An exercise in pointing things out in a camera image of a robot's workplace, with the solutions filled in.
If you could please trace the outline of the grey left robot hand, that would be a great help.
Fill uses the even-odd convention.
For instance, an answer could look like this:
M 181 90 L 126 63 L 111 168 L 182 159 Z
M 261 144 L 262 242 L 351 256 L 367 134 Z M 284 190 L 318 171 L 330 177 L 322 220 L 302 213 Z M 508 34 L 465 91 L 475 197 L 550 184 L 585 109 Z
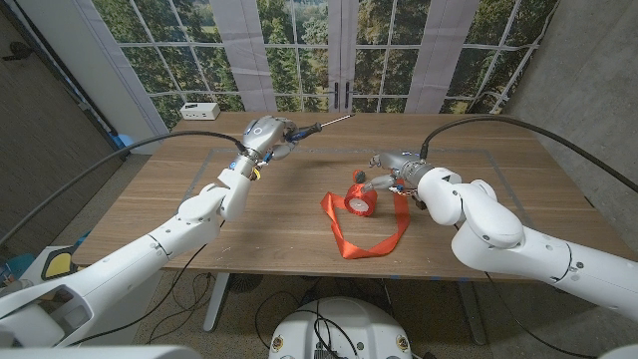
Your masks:
M 248 124 L 242 144 L 257 163 L 283 160 L 297 145 L 287 141 L 287 137 L 297 130 L 297 125 L 286 118 L 264 116 Z

